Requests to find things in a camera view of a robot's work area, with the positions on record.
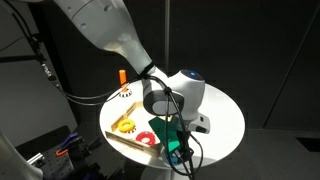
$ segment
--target green block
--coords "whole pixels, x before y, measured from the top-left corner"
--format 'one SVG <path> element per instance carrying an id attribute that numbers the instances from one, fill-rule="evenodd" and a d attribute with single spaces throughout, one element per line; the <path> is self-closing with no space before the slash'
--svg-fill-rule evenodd
<path id="1" fill-rule="evenodd" d="M 166 121 L 155 117 L 149 121 L 149 124 L 154 131 L 154 133 L 157 135 L 157 137 L 160 139 L 163 146 L 165 146 L 166 140 L 165 140 L 165 123 Z M 168 140 L 169 140 L 169 152 L 170 154 L 177 148 L 180 147 L 180 142 L 177 136 L 177 128 L 175 125 L 175 122 L 172 120 L 168 122 Z"/>

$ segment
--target orange object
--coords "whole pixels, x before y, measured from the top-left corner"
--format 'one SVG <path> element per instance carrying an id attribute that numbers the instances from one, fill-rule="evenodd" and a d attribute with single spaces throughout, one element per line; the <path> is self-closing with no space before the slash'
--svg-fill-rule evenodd
<path id="1" fill-rule="evenodd" d="M 57 157 L 60 157 L 60 156 L 62 156 L 62 155 L 64 155 L 64 154 L 66 154 L 68 151 L 69 151 L 68 149 L 66 149 L 66 150 L 64 150 L 64 151 L 57 150 L 57 151 L 56 151 L 56 156 L 57 156 Z"/>
<path id="2" fill-rule="evenodd" d="M 120 85 L 121 85 L 121 88 L 123 88 L 125 86 L 125 82 L 127 82 L 127 75 L 126 75 L 126 70 L 119 70 L 119 77 L 120 77 Z M 127 92 L 128 89 L 127 88 L 124 88 L 122 90 L 122 92 Z"/>

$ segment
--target round white table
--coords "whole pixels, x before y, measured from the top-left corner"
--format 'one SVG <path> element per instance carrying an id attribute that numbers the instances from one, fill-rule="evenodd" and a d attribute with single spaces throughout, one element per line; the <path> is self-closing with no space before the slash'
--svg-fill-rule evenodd
<path id="1" fill-rule="evenodd" d="M 153 157 L 140 150 L 109 139 L 105 131 L 111 131 L 114 123 L 134 103 L 142 101 L 141 81 L 128 86 L 132 91 L 129 97 L 115 97 L 105 103 L 100 113 L 100 128 L 108 143 L 127 158 L 147 166 L 141 179 L 187 179 L 171 170 L 161 157 Z M 193 132 L 203 147 L 203 166 L 213 164 L 228 156 L 239 145 L 245 131 L 243 114 L 237 104 L 225 93 L 206 84 L 202 104 L 199 112 L 210 118 L 211 130 L 209 134 Z M 199 146 L 190 138 L 190 148 L 194 150 L 192 160 L 196 168 L 200 162 L 201 151 Z M 182 165 L 176 166 L 184 172 Z"/>

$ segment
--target black cable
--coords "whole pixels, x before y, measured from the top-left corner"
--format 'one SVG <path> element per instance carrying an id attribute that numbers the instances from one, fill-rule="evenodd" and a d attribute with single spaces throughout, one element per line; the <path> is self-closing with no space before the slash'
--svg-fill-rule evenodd
<path id="1" fill-rule="evenodd" d="M 191 138 L 199 145 L 200 147 L 200 150 L 201 150 L 201 157 L 200 157 L 200 162 L 199 162 L 199 165 L 197 167 L 197 169 L 194 171 L 194 173 L 197 173 L 201 166 L 202 166 L 202 161 L 203 161 L 203 149 L 202 149 L 202 146 L 201 146 L 201 143 L 198 141 L 198 139 L 196 137 L 194 137 L 191 133 L 190 133 L 190 136 Z"/>
<path id="2" fill-rule="evenodd" d="M 180 120 L 180 124 L 181 124 L 181 129 L 182 129 L 182 134 L 183 134 L 183 138 L 185 139 L 185 143 L 186 143 L 186 150 L 187 150 L 187 156 L 189 157 L 189 166 L 190 166 L 190 171 L 191 171 L 191 177 L 192 179 L 194 180 L 195 179 L 195 174 L 194 174 L 194 168 L 193 168 L 193 162 L 192 162 L 192 157 L 190 155 L 190 147 L 189 147 L 189 142 L 188 142 L 188 139 L 186 137 L 186 134 L 187 134 L 187 131 L 186 131 L 186 127 L 184 125 L 184 121 L 183 121 L 183 117 L 182 117 L 182 114 L 178 108 L 178 105 L 172 95 L 172 93 L 169 93 L 170 95 L 170 98 L 171 98 L 171 101 L 173 102 L 177 112 L 178 112 L 178 115 L 179 115 L 179 120 Z"/>
<path id="3" fill-rule="evenodd" d="M 135 81 L 137 81 L 138 80 L 138 78 L 133 78 L 133 79 L 131 79 L 131 80 L 129 80 L 129 81 L 126 81 L 126 82 L 124 82 L 124 83 L 122 83 L 120 86 L 123 86 L 123 85 L 125 85 L 125 84 L 127 84 L 127 83 L 133 83 L 133 82 L 135 82 Z M 89 96 L 89 97 L 83 97 L 83 96 L 75 96 L 75 95 L 72 95 L 72 94 L 69 94 L 69 93 L 67 93 L 67 92 L 65 92 L 64 91 L 64 94 L 66 94 L 67 96 L 69 96 L 69 97 L 71 97 L 71 98 L 74 98 L 74 99 L 82 99 L 82 100 L 89 100 L 89 99 L 98 99 L 98 98 L 102 98 L 102 97 L 106 97 L 106 96 L 110 96 L 111 94 L 110 94 L 110 91 L 109 92 L 107 92 L 107 93 L 104 93 L 104 94 L 101 94 L 101 95 L 97 95 L 97 96 Z"/>
<path id="4" fill-rule="evenodd" d="M 176 173 L 178 173 L 178 174 L 180 174 L 182 176 L 188 176 L 189 179 L 191 179 L 191 174 L 189 173 L 188 168 L 185 165 L 185 163 L 183 162 L 183 160 L 181 162 L 183 163 L 183 167 L 185 168 L 187 173 L 180 172 L 176 167 L 174 167 L 174 165 L 171 162 L 171 156 L 170 156 L 170 152 L 169 152 L 169 138 L 168 138 L 168 116 L 169 116 L 169 95 L 167 94 L 166 95 L 165 133 L 164 133 L 165 134 L 165 151 L 166 151 L 166 155 L 168 156 L 169 165 L 173 169 L 174 172 L 176 172 Z"/>
<path id="5" fill-rule="evenodd" d="M 8 0 L 4 0 L 4 2 L 10 6 L 10 8 L 14 11 L 11 13 L 11 15 L 13 16 L 13 18 L 15 19 L 15 21 L 17 22 L 19 28 L 21 29 L 22 33 L 24 34 L 24 36 L 26 37 L 33 53 L 36 55 L 36 60 L 42 65 L 43 61 L 45 61 L 43 55 L 41 54 L 41 52 L 39 52 L 39 43 L 33 39 L 33 36 L 31 34 L 30 28 L 26 22 L 26 20 L 23 18 L 23 16 L 20 14 L 20 12 L 11 4 L 9 3 Z"/>
<path id="6" fill-rule="evenodd" d="M 164 89 L 167 89 L 167 88 L 168 88 L 168 86 L 167 86 L 161 79 L 159 79 L 158 77 L 149 76 L 148 78 L 151 79 L 151 80 L 155 80 L 156 82 L 158 82 L 159 84 L 161 84 Z M 182 114 L 181 114 L 181 112 L 180 112 L 180 110 L 179 110 L 179 108 L 178 108 L 178 105 L 177 105 L 177 103 L 176 103 L 176 101 L 175 101 L 175 99 L 174 99 L 174 97 L 173 97 L 173 95 L 172 95 L 172 92 L 169 92 L 169 96 L 170 96 L 170 98 L 171 98 L 171 100 L 172 100 L 172 102 L 173 102 L 173 104 L 174 104 L 174 106 L 175 106 L 175 108 L 176 108 L 176 110 L 177 110 L 177 112 L 178 112 L 178 115 L 179 115 L 179 120 L 180 120 L 180 124 L 181 124 L 181 128 L 182 128 L 182 132 L 183 132 L 182 134 L 183 134 L 183 138 L 184 138 L 185 144 L 186 144 L 186 147 L 185 147 L 185 148 L 187 149 L 187 156 L 190 157 L 190 159 L 189 159 L 189 166 L 190 166 L 191 174 L 182 173 L 182 172 L 178 171 L 178 170 L 172 165 L 172 163 L 170 164 L 170 161 L 169 161 L 169 164 L 170 164 L 171 168 L 172 168 L 176 173 L 178 173 L 178 174 L 180 174 L 180 175 L 185 175 L 185 176 L 190 176 L 190 175 L 191 175 L 192 179 L 194 179 L 194 178 L 195 178 L 195 171 L 194 171 L 194 167 L 193 167 L 192 157 L 191 157 L 190 151 L 189 151 L 189 150 L 190 150 L 190 147 L 189 147 L 188 139 L 187 139 L 187 137 L 186 137 L 187 132 L 186 132 L 186 128 L 185 128 L 185 125 L 184 125 L 183 118 L 182 118 Z M 200 160 L 201 164 L 202 164 L 202 159 L 203 159 L 203 150 L 201 151 L 201 160 Z M 201 164 L 199 164 L 198 168 L 196 169 L 196 172 L 199 171 L 199 169 L 200 169 L 200 167 L 201 167 Z"/>
<path id="7" fill-rule="evenodd" d="M 97 105 L 102 105 L 102 104 L 104 104 L 104 103 L 106 103 L 106 102 L 111 101 L 112 99 L 114 99 L 115 97 L 117 97 L 117 96 L 121 93 L 121 91 L 119 90 L 119 92 L 118 92 L 117 94 L 115 94 L 115 95 L 112 96 L 111 98 L 109 98 L 109 99 L 107 99 L 107 100 L 105 100 L 105 101 L 102 101 L 102 102 L 98 102 L 98 103 L 83 103 L 83 102 L 79 102 L 79 101 L 76 101 L 76 100 L 70 98 L 70 97 L 69 97 L 68 95 L 66 95 L 65 92 L 60 88 L 60 86 L 57 86 L 57 84 L 56 84 L 55 82 L 52 82 L 52 83 L 53 83 L 54 86 L 56 86 L 56 87 L 58 88 L 58 90 L 60 91 L 60 93 L 61 93 L 64 97 L 66 97 L 68 100 L 70 100 L 70 101 L 73 102 L 73 103 L 76 103 L 76 104 L 79 104 L 79 105 L 83 105 L 83 106 L 97 106 Z"/>
<path id="8" fill-rule="evenodd" d="M 26 20 L 23 18 L 23 16 L 20 14 L 20 12 L 11 4 L 8 2 L 8 0 L 4 0 L 10 7 L 11 9 L 19 16 L 19 18 L 21 19 L 22 23 L 24 24 L 25 28 L 27 29 L 27 32 L 29 34 L 29 37 L 32 38 L 32 34 L 30 31 L 30 28 L 26 22 Z"/>
<path id="9" fill-rule="evenodd" d="M 5 47 L 0 49 L 0 52 L 6 50 L 7 48 L 9 48 L 10 46 L 14 45 L 16 42 L 20 41 L 21 39 L 23 39 L 25 37 L 19 37 L 16 40 L 12 41 L 11 43 L 9 43 L 8 45 L 6 45 Z"/>

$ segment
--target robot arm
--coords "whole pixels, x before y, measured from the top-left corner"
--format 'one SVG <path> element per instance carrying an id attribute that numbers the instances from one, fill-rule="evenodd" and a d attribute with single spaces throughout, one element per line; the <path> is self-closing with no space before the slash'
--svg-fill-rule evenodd
<path id="1" fill-rule="evenodd" d="M 18 0 L 41 2 L 43 0 Z M 152 64 L 142 47 L 130 14 L 122 0 L 53 0 L 68 16 L 77 29 L 97 48 L 116 52 L 127 59 L 138 74 L 156 76 L 171 87 L 187 123 L 200 119 L 198 108 L 201 104 L 205 82 L 196 73 L 180 71 L 168 76 Z M 145 109 L 154 115 L 165 115 L 166 96 L 157 82 L 142 79 Z M 172 102 L 169 114 L 177 111 Z M 200 123 L 201 132 L 209 133 L 208 124 Z"/>

